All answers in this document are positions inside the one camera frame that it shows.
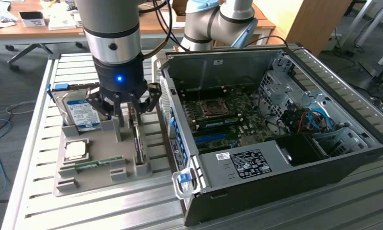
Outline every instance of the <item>gray carpet floor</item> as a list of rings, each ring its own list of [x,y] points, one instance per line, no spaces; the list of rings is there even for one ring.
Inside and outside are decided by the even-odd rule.
[[[349,26],[353,19],[353,14],[351,17],[344,17],[340,25],[337,26],[337,33],[343,33]],[[343,49],[351,47],[352,39],[356,37],[357,32],[351,36],[349,43],[344,45]],[[159,41],[150,41],[143,44],[144,49],[150,49]],[[72,43],[48,45],[48,48],[55,53],[79,53],[87,52],[86,49],[79,49]],[[367,39],[363,48],[365,53],[356,53],[352,57],[355,61],[364,61],[375,68],[380,69],[376,65],[377,60],[383,55],[383,28],[377,27],[372,35]],[[0,105],[15,104],[21,101],[34,100],[38,93],[38,86],[42,80],[42,74],[45,71],[46,58],[47,55],[41,49],[31,51],[22,59],[19,59],[15,64],[19,66],[21,70],[18,72],[11,72],[7,69],[6,61],[13,56],[14,52],[9,52],[0,46]],[[323,52],[319,55],[320,60],[327,64],[332,70],[337,70],[348,65],[351,62],[343,58],[336,57],[331,52]],[[347,81],[360,82],[368,81],[368,75],[359,71],[359,66],[345,69],[339,74]],[[33,104],[23,106],[19,109],[30,109]],[[0,118],[6,118],[7,115],[2,114]],[[9,185],[0,197],[0,200],[9,198],[11,190],[11,181],[15,177],[15,170],[18,166],[19,156],[23,147],[23,141],[27,133],[27,128],[30,124],[31,113],[23,115],[14,115],[11,118],[11,130],[0,139],[0,157],[5,172],[9,178]],[[0,173],[0,191],[2,189],[2,177]],[[0,227],[3,218],[6,203],[0,204]]]

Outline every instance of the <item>chair wheel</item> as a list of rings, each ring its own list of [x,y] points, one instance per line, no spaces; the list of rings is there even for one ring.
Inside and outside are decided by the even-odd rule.
[[[9,45],[5,45],[5,49],[6,49],[7,51],[14,51],[14,47],[13,47],[13,46],[9,46]]]
[[[10,65],[9,68],[10,68],[11,71],[18,71],[19,70],[19,66]]]
[[[75,47],[82,48],[83,47],[82,43],[80,42],[75,42]]]

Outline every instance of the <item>hard drive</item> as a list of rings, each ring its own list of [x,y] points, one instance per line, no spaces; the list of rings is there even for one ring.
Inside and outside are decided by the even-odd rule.
[[[102,115],[84,100],[87,91],[95,87],[98,84],[56,84],[51,90],[63,124],[75,125],[79,132],[99,129],[99,122],[108,120],[108,116]]]

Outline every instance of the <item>motherboard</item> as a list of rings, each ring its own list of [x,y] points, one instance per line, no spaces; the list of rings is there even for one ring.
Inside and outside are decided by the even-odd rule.
[[[219,97],[182,103],[200,154],[260,143],[277,134],[257,113],[255,92],[241,86],[222,91]]]

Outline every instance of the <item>aluminum profile table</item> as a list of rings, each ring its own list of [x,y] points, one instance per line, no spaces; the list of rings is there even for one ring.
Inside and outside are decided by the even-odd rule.
[[[381,112],[307,51],[299,50],[296,54],[383,133]],[[154,63],[146,61],[143,66],[144,78],[151,81]],[[305,76],[296,77],[304,87],[315,87]],[[45,85],[95,81],[90,54],[63,54],[47,61],[2,230],[383,229],[383,156],[336,184],[198,226],[183,227],[155,112],[143,116],[147,147],[152,154],[152,176],[80,194],[54,197],[50,192],[62,121],[46,96]]]

